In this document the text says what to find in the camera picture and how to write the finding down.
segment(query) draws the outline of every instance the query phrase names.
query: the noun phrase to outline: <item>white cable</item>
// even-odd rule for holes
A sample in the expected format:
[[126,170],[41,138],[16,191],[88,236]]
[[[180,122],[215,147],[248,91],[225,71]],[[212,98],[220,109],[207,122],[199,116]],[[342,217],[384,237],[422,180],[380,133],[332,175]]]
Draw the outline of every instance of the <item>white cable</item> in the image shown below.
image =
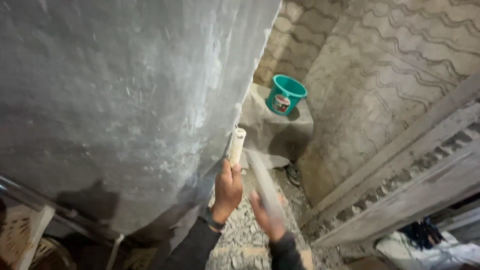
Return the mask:
[[112,270],[115,259],[117,259],[117,253],[122,242],[124,235],[120,233],[120,236],[115,240],[113,244],[112,252],[110,253],[110,258],[108,259],[108,264],[105,270]]

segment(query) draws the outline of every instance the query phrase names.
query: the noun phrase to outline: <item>wristwatch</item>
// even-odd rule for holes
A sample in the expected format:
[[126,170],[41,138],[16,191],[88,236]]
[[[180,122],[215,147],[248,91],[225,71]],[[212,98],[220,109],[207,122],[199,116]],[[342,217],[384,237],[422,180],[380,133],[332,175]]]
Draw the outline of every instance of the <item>wristwatch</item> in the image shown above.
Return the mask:
[[212,212],[210,211],[209,207],[204,208],[204,210],[200,213],[199,218],[204,220],[208,225],[210,225],[214,229],[223,230],[223,228],[225,228],[225,224],[221,224],[213,220]]

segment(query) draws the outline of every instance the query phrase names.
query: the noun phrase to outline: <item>human hand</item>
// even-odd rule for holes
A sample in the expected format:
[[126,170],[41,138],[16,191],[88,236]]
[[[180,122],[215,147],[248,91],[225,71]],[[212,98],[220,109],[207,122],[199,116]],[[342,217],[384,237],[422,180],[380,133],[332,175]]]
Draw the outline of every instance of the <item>human hand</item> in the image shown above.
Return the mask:
[[280,240],[287,232],[282,220],[271,220],[268,216],[265,208],[263,207],[262,200],[256,191],[250,194],[250,204],[252,205],[253,213],[257,219],[258,225],[262,228],[272,243]]
[[215,178],[215,203],[211,208],[215,222],[225,224],[228,217],[241,201],[243,187],[241,184],[241,166],[230,168],[227,159],[222,161],[222,172]]

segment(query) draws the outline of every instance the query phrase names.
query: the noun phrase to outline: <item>roller handle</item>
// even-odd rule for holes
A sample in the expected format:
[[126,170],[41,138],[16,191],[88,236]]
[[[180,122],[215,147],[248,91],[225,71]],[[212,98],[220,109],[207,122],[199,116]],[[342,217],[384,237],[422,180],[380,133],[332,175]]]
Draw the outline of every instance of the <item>roller handle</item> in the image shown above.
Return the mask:
[[247,132],[243,128],[235,128],[232,134],[232,142],[230,144],[230,149],[228,150],[228,161],[230,162],[230,167],[235,166],[240,162],[240,156],[243,149],[243,141]]

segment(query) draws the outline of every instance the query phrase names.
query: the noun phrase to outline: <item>black sleeve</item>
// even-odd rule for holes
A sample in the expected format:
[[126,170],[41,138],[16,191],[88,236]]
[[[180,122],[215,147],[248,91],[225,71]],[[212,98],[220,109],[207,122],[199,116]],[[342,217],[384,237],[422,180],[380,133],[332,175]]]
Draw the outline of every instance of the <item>black sleeve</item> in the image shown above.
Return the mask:
[[187,237],[172,251],[159,270],[203,270],[222,234],[210,229],[200,218],[188,232]]
[[272,270],[305,270],[292,233],[287,232],[278,242],[269,246]]

